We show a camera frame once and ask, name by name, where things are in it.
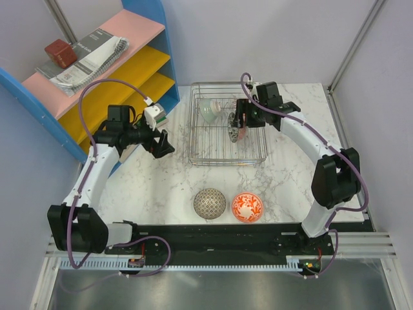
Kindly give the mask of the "black white floral bowl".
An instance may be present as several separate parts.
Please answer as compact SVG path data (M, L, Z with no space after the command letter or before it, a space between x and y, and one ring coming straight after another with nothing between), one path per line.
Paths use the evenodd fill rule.
M238 116L235 112L231 112L227 119L227 132L232 143L236 143L239 139Z

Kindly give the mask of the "pale green ceramic bowl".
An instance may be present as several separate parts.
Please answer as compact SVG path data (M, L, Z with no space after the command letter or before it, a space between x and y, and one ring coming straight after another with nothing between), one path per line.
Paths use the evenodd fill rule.
M199 109L201 116L211 124L221 115L221 105L216 99L201 98L199 100Z

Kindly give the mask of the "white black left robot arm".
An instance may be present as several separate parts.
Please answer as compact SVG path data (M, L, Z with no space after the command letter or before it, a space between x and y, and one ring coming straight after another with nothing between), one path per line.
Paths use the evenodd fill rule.
M175 151L167 131L157 129L157 122L166 116L160 104L147 107L136 123L132 115L131 106L108 107L108 118L92 136L94 142L74 187L62 204L50 206L47 218L58 250L102 253L116 244L128 254L140 250L142 239L133 233L131 222L106 224L96 211L108 177L129 146L140 145L155 158Z

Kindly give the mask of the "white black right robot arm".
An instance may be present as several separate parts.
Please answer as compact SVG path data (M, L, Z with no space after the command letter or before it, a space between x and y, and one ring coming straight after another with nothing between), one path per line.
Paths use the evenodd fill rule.
M310 254L319 246L335 213L344 210L361 190L359 154L342 149L326 140L292 101L283 101L275 82L242 82L245 98L237 101L236 125L243 127L273 126L289 137L311 160L315 171L311 183L314 202L302 221L303 234L295 239L296 248Z

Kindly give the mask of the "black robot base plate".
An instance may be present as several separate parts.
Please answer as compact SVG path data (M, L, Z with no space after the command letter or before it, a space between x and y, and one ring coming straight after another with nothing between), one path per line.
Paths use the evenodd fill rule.
M132 240L149 241L106 249L106 254L143 254L150 263L170 258L173 264L283 263L287 256L326 256L333 253L332 239L324 234L305 236L298 223L137 225Z

